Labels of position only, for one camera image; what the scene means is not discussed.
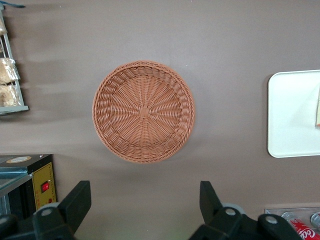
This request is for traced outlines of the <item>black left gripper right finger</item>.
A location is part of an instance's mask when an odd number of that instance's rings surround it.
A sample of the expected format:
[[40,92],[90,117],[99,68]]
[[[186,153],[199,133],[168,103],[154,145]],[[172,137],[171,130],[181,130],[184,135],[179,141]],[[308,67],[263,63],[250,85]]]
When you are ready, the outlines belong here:
[[212,184],[201,181],[199,207],[202,224],[192,240],[300,240],[295,229],[282,217],[262,214],[253,220],[234,207],[223,206]]

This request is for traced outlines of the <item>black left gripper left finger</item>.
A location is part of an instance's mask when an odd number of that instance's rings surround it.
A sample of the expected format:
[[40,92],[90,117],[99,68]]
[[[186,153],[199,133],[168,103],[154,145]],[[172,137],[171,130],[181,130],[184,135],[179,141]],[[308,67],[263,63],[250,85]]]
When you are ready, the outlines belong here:
[[30,217],[0,217],[2,240],[75,240],[75,232],[91,208],[91,184],[81,180],[58,204],[47,204]]

